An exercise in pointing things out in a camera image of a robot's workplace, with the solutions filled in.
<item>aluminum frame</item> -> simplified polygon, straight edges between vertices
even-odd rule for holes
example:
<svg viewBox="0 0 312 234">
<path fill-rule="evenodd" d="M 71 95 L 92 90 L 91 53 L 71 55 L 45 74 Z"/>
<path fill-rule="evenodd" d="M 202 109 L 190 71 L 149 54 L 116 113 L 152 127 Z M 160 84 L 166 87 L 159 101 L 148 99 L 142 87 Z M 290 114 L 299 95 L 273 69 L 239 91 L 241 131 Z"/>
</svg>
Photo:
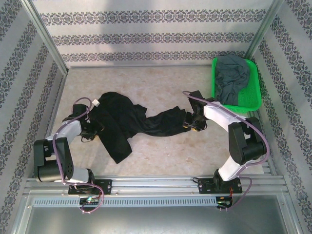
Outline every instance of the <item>aluminum frame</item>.
<svg viewBox="0 0 312 234">
<path fill-rule="evenodd" d="M 257 111 L 250 111 L 250 112 L 248 112 L 248 117 L 256 117 L 257 119 L 260 119 L 260 116 L 258 115 Z M 264 162 L 262 164 L 262 167 L 263 167 L 264 173 L 266 173 L 267 170 L 268 170 L 267 168 L 269 168 L 271 175 L 273 175 L 273 176 L 277 176 L 278 175 L 271 156 L 268 158 L 268 160 L 266 162 Z"/>
<path fill-rule="evenodd" d="M 264 35 L 266 34 L 268 28 L 270 27 L 270 24 L 274 20 L 278 10 L 282 6 L 284 0 L 273 0 L 266 15 L 264 16 L 264 19 L 258 28 L 252 43 L 249 45 L 244 58 L 245 59 L 251 59 L 253 57 L 254 52 L 257 50 L 258 45 L 260 44 L 261 40 L 263 39 Z"/>
<path fill-rule="evenodd" d="M 58 67 L 61 69 L 63 75 L 68 73 L 68 67 L 65 64 L 64 59 L 62 58 L 59 50 L 57 49 L 55 43 L 52 40 L 50 33 L 48 32 L 47 28 L 45 27 L 40 14 L 36 10 L 32 0 L 20 0 L 23 4 L 29 18 L 33 22 L 34 26 L 36 27 L 40 37 L 42 38 L 44 44 L 49 49 L 53 59 L 57 63 Z"/>
<path fill-rule="evenodd" d="M 45 137 L 50 136 L 51 133 L 52 133 L 54 122 L 55 122 L 55 119 L 57 117 L 57 112 L 58 112 L 58 109 L 59 109 L 60 100 L 61 100 L 61 97 L 62 97 L 62 94 L 63 94 L 63 91 L 64 91 L 66 79 L 67 79 L 67 74 L 64 74 L 63 75 L 63 79 L 62 79 L 62 83 L 60 85 L 60 91 L 59 91 L 59 94 L 58 94 L 57 99 L 55 101 L 55 105 L 53 107 L 53 113 L 52 113 L 51 120 L 50 120 L 50 123 L 49 123 L 49 126 L 48 126 L 48 130 L 46 132 L 46 136 Z"/>
<path fill-rule="evenodd" d="M 253 186 L 248 196 L 251 195 L 275 195 L 278 198 L 280 209 L 284 218 L 285 225 L 289 233 L 301 234 L 302 229 L 298 218 L 296 216 L 292 200 L 289 195 L 286 182 L 282 175 L 248 175 L 253 180 Z M 218 195 L 200 195 L 197 184 L 192 182 L 193 177 L 212 177 L 211 175 L 195 175 L 195 176 L 96 176 L 97 179 L 112 179 L 112 193 L 106 195 L 104 199 L 118 200 L 120 203 L 108 203 L 110 207 L 120 207 L 122 202 L 126 204 L 126 200 L 193 200 L 196 204 L 197 200 L 215 199 L 216 196 L 223 196 L 228 194 Z M 249 185 L 249 180 L 241 179 L 243 191 Z M 61 183 L 39 183 L 35 179 L 30 178 L 26 182 L 25 190 L 22 196 L 22 201 L 19 206 L 18 215 L 15 220 L 12 234 L 24 233 L 27 228 L 31 210 L 36 206 L 38 199 L 44 198 L 51 201 L 56 201 L 53 205 L 46 205 L 46 207 L 59 206 L 78 206 L 78 202 L 69 204 L 64 200 L 73 198 L 77 199 L 79 196 L 68 195 L 68 186 Z M 138 204 L 140 206 L 149 206 L 147 203 Z M 186 206 L 187 203 L 181 203 L 181 206 Z M 207 202 L 197 205 L 214 205 L 213 202 Z"/>
</svg>

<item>black garment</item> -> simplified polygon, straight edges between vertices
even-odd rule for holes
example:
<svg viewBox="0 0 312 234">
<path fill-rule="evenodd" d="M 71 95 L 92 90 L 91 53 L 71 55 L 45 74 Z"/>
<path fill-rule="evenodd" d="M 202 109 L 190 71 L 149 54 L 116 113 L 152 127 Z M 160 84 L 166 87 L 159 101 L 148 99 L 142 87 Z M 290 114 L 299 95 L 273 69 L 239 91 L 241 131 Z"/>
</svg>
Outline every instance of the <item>black garment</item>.
<svg viewBox="0 0 312 234">
<path fill-rule="evenodd" d="M 99 106 L 94 107 L 89 116 L 105 126 L 98 136 L 116 163 L 132 152 L 127 139 L 137 133 L 168 137 L 190 130 L 182 126 L 186 112 L 177 106 L 147 118 L 147 108 L 133 105 L 129 98 L 121 94 L 108 92 L 98 101 Z"/>
</svg>

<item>green plastic tray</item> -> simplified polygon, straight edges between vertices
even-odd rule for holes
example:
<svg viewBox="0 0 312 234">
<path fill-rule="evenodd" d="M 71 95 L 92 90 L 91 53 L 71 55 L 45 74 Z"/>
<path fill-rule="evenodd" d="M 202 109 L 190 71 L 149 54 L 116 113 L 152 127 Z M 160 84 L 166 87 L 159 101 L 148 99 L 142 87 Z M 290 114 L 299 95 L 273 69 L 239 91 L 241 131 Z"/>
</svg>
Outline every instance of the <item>green plastic tray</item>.
<svg viewBox="0 0 312 234">
<path fill-rule="evenodd" d="M 212 97 L 215 97 L 215 65 L 217 58 L 212 63 Z M 245 59 L 250 69 L 250 78 L 248 85 L 241 89 L 238 93 L 238 106 L 224 105 L 236 113 L 247 113 L 256 111 L 261 107 L 261 92 L 258 78 L 257 66 L 250 60 Z"/>
</svg>

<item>black mount bracket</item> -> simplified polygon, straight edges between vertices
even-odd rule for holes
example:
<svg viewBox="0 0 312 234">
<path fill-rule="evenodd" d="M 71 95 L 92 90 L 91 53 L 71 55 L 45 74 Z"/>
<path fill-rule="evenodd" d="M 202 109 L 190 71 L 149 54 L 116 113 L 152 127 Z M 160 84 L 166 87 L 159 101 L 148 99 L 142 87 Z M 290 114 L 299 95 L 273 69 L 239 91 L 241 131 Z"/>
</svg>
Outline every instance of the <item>black mount bracket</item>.
<svg viewBox="0 0 312 234">
<path fill-rule="evenodd" d="M 100 186 L 104 195 L 110 195 L 112 191 L 112 180 L 111 179 L 96 179 L 94 181 L 95 185 Z M 68 195 L 99 195 L 99 189 L 90 187 L 88 185 L 81 186 L 69 186 Z"/>
<path fill-rule="evenodd" d="M 200 178 L 198 180 L 199 194 L 229 194 L 231 188 L 233 194 L 241 194 L 243 192 L 239 178 L 224 181 L 219 188 L 214 184 L 213 178 Z"/>
</svg>

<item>floral patterned wall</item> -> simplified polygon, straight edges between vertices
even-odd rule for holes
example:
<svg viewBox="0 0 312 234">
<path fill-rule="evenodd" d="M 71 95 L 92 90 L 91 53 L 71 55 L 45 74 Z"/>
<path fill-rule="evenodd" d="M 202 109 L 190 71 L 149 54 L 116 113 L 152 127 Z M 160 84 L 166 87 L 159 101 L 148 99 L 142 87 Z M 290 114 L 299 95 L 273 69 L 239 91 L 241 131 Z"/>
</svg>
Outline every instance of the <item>floral patterned wall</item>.
<svg viewBox="0 0 312 234">
<path fill-rule="evenodd" d="M 19 0 L 0 2 L 0 234 L 10 232 L 33 143 L 45 137 L 63 74 Z"/>
<path fill-rule="evenodd" d="M 273 160 L 304 233 L 312 233 L 312 1 L 285 1 L 254 58 Z"/>
<path fill-rule="evenodd" d="M 69 67 L 243 56 L 272 0 L 34 0 Z"/>
</svg>

